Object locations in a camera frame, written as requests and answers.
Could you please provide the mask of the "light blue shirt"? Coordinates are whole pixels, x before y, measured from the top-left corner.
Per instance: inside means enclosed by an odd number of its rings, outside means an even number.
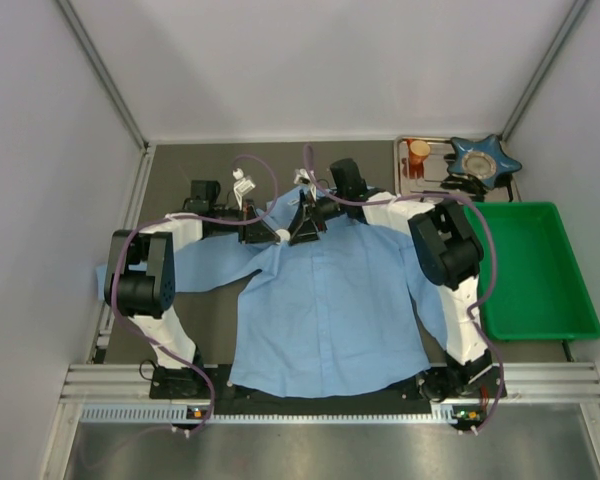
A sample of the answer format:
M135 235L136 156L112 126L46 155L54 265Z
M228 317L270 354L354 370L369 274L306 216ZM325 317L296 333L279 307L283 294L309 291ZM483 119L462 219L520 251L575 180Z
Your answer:
M275 396L380 390L429 368L423 333L446 338L411 239L347 217L295 246L208 237L178 251L175 269L180 293L246 280L230 381Z

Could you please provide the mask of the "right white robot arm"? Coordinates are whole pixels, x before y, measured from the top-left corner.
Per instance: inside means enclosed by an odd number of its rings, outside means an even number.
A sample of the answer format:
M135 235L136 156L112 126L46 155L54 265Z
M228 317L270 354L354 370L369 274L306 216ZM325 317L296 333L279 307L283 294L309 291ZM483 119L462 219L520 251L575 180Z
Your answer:
M333 191L320 185L312 149L305 149L303 166L294 179L304 189L288 227L290 244L318 240L328 221L340 216L407 235L420 271L437 289L446 328L446 371L422 375L421 391L428 399L441 401L452 393L479 390L495 358L479 320L479 308L489 296L479 293L478 280L480 263L486 254L494 254L495 245L491 235L480 241L468 221L465 212L476 206L458 195L398 196L370 188L351 158L332 163L329 170Z

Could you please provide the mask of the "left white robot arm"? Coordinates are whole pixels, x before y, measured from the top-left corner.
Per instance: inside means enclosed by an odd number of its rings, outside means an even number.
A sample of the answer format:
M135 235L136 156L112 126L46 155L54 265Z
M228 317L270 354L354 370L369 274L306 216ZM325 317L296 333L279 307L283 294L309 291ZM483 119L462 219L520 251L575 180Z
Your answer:
M217 230L235 232L243 244L280 242L282 237L247 197L255 189L249 177L237 180L237 206L218 206L217 181L195 181L183 210L134 230L112 236L104 298L114 314L128 319L153 348L157 365L153 382L182 380L197 385L197 347L185 333L173 307L176 294L175 253Z

